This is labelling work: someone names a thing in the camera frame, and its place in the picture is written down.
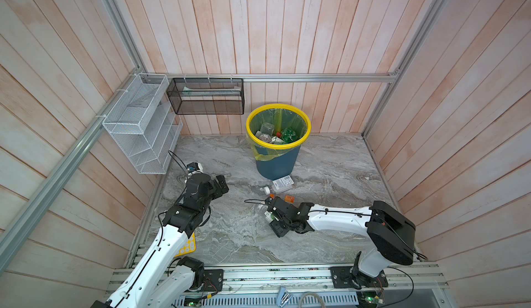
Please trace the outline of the orange label small bottle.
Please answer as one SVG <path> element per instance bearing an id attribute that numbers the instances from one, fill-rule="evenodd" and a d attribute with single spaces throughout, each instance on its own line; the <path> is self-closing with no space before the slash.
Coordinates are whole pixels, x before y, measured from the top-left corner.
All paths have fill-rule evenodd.
<path id="1" fill-rule="evenodd" d="M 284 198 L 284 201 L 285 202 L 288 202 L 288 203 L 291 203 L 291 204 L 294 204 L 295 203 L 295 198 L 291 195 L 286 195 L 285 198 Z"/>

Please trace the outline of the white label bottle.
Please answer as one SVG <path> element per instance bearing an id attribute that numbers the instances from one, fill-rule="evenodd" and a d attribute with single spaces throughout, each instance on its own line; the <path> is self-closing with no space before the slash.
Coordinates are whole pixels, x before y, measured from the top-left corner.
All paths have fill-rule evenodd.
<path id="1" fill-rule="evenodd" d="M 285 144 L 286 142 L 284 140 L 282 140 L 281 138 L 278 138 L 276 136 L 272 137 L 271 139 L 271 144 L 275 144 L 275 145 L 283 145 Z"/>

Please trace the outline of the clear bottle white cap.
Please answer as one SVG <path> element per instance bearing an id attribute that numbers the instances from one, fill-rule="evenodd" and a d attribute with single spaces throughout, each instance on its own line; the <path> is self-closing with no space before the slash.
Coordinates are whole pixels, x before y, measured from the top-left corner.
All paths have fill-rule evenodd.
<path id="1" fill-rule="evenodd" d="M 271 123 L 265 122 L 261 125 L 261 128 L 255 134 L 256 137 L 261 139 L 262 136 L 268 137 L 269 139 L 273 137 L 275 133 L 275 126 Z"/>

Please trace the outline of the lime label juice bottle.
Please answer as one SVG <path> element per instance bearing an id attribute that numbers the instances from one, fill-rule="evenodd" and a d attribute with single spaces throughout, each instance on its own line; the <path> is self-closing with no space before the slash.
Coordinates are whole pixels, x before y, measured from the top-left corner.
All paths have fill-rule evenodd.
<path id="1" fill-rule="evenodd" d="M 268 223 L 271 223 L 271 222 L 273 222 L 275 220 L 274 215 L 271 212 L 269 212 L 269 211 L 266 211 L 264 213 L 264 215 L 265 215 L 265 218 L 267 219 Z"/>

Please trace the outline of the green plastic bottle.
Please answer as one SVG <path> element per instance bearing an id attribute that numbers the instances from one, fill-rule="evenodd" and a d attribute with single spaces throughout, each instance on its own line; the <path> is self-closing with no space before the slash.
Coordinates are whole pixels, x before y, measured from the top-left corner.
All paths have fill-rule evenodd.
<path id="1" fill-rule="evenodd" d="M 281 139 L 286 143 L 295 143 L 299 139 L 299 135 L 291 127 L 285 128 L 281 132 Z"/>

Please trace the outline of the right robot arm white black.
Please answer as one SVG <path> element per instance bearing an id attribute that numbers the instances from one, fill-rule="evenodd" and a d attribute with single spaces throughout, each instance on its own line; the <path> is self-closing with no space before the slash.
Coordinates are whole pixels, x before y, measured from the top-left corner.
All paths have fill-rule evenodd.
<path id="1" fill-rule="evenodd" d="M 299 206 L 268 197 L 267 211 L 272 215 L 270 227 L 277 237 L 294 231 L 304 234 L 311 231 L 341 231 L 367 237 L 371 248 L 365 254 L 356 254 L 355 262 L 344 277 L 333 271 L 335 281 L 343 281 L 340 288 L 373 287 L 387 285 L 383 271 L 392 264 L 409 266 L 417 254 L 414 248 L 416 226 L 403 214 L 383 201 L 370 207 L 336 208 L 303 202 Z"/>

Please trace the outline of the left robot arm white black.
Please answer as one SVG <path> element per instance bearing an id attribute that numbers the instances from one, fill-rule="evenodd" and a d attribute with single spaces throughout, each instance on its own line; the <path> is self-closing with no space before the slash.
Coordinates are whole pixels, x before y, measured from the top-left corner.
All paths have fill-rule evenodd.
<path id="1" fill-rule="evenodd" d="M 135 269 L 106 302 L 95 301 L 93 307 L 169 307 L 188 290 L 202 291 L 204 263 L 182 257 L 166 280 L 163 274 L 175 255 L 207 220 L 210 203 L 228 193 L 225 177 L 194 172 L 176 203 L 164 212 L 158 234 Z"/>

